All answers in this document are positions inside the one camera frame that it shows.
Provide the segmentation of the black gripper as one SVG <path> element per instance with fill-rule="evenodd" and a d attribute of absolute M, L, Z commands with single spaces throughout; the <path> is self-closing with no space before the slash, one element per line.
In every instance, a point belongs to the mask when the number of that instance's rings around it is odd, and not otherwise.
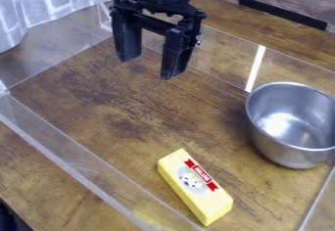
<path fill-rule="evenodd" d="M 153 14 L 181 16 L 177 26 L 153 18 Z M 161 79 L 170 79 L 186 70 L 194 46 L 201 42 L 200 25 L 205 12 L 189 0 L 113 0 L 110 25 L 113 44 L 121 62 L 141 54 L 141 29 L 165 34 Z"/>

